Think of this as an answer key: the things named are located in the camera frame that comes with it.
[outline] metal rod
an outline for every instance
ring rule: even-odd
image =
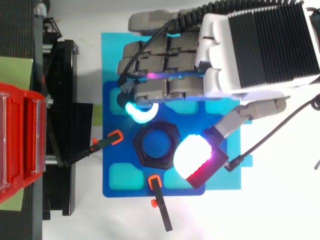
[[[43,44],[42,45],[42,53],[43,54],[50,54],[52,46],[53,46],[52,44]]]
[[[45,165],[58,165],[58,161],[56,159],[56,156],[54,156],[54,155],[45,156]]]

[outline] clear plastic lid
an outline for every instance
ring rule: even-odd
[[[9,187],[7,180],[7,98],[0,92],[0,190]]]
[[[46,169],[46,126],[47,105],[45,100],[36,101],[35,171],[39,174]]]

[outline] red container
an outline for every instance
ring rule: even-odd
[[[46,113],[41,94],[0,83],[0,203],[45,170]]]

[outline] black hexagonal nut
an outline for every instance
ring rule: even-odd
[[[165,132],[171,141],[169,151],[162,157],[151,157],[144,150],[145,137],[155,130]],[[142,166],[155,169],[170,169],[174,164],[174,154],[181,143],[181,136],[175,124],[167,121],[151,121],[145,124],[133,139],[133,145]]]

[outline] glowing white object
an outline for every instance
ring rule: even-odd
[[[200,135],[188,135],[177,147],[173,165],[177,173],[187,179],[211,158],[212,147]]]
[[[125,105],[125,111],[132,117],[132,119],[137,122],[138,124],[145,124],[153,119],[158,112],[159,104],[154,103],[150,110],[148,111],[141,111],[136,108],[135,104],[128,102]]]

